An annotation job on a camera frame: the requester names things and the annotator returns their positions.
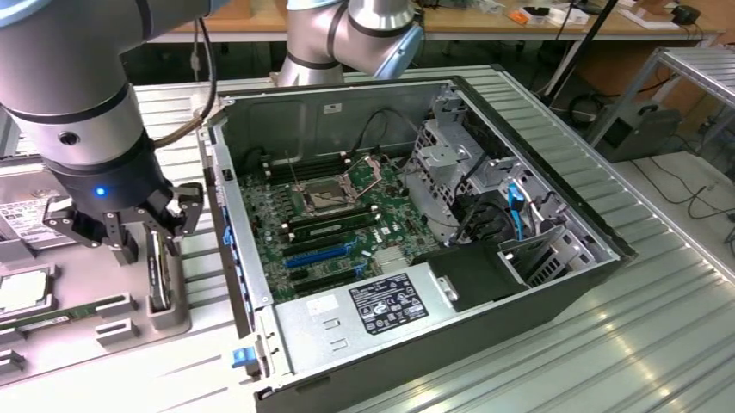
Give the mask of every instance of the power cable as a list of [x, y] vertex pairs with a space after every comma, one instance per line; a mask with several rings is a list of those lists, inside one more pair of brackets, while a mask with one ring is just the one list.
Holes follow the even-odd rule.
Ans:
[[215, 99], [217, 97], [217, 67], [215, 63], [215, 52], [211, 44], [209, 31], [204, 24], [204, 19], [196, 19], [196, 24], [199, 29], [203, 32], [204, 38], [204, 52], [207, 54], [207, 66], [209, 69], [209, 96], [207, 98], [207, 103], [204, 104], [203, 111], [199, 113], [199, 116], [195, 116], [176, 131], [169, 135], [164, 136], [160, 139], [153, 141], [155, 149], [160, 149], [175, 142], [177, 142], [185, 135], [188, 135], [199, 126], [203, 125], [209, 116], [211, 110], [215, 106]]

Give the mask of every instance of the metal frame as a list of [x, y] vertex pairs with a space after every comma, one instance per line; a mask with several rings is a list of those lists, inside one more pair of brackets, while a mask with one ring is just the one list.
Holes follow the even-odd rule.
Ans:
[[667, 66], [679, 77], [668, 82], [654, 95], [654, 100], [662, 101], [670, 91], [684, 78], [690, 80], [722, 103], [735, 109], [735, 51], [723, 48], [672, 47], [659, 48], [648, 57], [639, 74], [632, 79], [628, 89], [615, 101], [603, 118], [595, 122], [587, 135], [591, 146], [596, 146], [624, 105], [632, 102], [638, 90], [655, 73], [658, 65]]

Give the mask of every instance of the ribbed metal table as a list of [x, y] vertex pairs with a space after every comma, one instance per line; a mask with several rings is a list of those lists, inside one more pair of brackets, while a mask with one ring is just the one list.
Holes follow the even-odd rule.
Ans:
[[[450, 74], [467, 78], [640, 256], [554, 323], [348, 411], [731, 411], [735, 291], [723, 276], [730, 272], [718, 271], [719, 263], [698, 252], [675, 224], [656, 217], [654, 207], [507, 73], [464, 67], [415, 70], [406, 76]], [[362, 79], [348, 76], [351, 82]], [[271, 86], [261, 79], [221, 83], [223, 90]], [[188, 120], [196, 87], [136, 91], [157, 138]], [[203, 179], [195, 140], [187, 137], [159, 155], [176, 182]], [[0, 389], [4, 411], [252, 409], [248, 385], [220, 357], [235, 346], [235, 327], [209, 214], [181, 246], [192, 331]]]

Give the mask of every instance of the pcie slot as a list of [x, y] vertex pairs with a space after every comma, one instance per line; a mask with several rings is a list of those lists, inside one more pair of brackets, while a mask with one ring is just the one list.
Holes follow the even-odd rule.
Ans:
[[362, 276], [364, 267], [366, 264], [359, 265], [342, 273], [331, 274], [326, 277], [316, 278], [315, 280], [304, 281], [293, 285], [293, 290], [296, 293], [304, 294], [314, 293], [316, 290], [326, 287], [336, 287], [336, 285], [343, 284], [347, 280], [356, 280]]
[[291, 245], [281, 250], [281, 253], [284, 256], [295, 256], [309, 251], [320, 250], [327, 247], [334, 247], [343, 242], [343, 237], [324, 237], [311, 243], [297, 243], [296, 245]]
[[322, 262], [328, 259], [336, 258], [338, 256], [347, 256], [356, 242], [358, 241], [352, 241], [351, 243], [340, 245], [339, 247], [334, 247], [327, 250], [312, 252], [305, 256], [297, 256], [291, 260], [285, 260], [285, 267], [288, 269], [292, 269], [292, 268], [303, 267], [304, 265], [309, 265], [315, 262]]

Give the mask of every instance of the label sticker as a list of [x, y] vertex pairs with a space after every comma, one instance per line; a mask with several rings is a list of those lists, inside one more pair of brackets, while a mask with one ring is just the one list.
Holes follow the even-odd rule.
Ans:
[[332, 103], [331, 105], [324, 105], [324, 114], [336, 114], [343, 111], [342, 103]]
[[352, 288], [350, 294], [366, 331], [374, 336], [428, 316], [406, 273]]
[[339, 308], [340, 305], [336, 302], [335, 295], [326, 295], [307, 302], [307, 309], [309, 310], [311, 316], [318, 316], [323, 312], [331, 311]]
[[64, 238], [64, 235], [48, 228], [41, 222], [44, 211], [44, 198], [0, 205], [0, 217], [11, 226], [19, 238], [27, 243]]

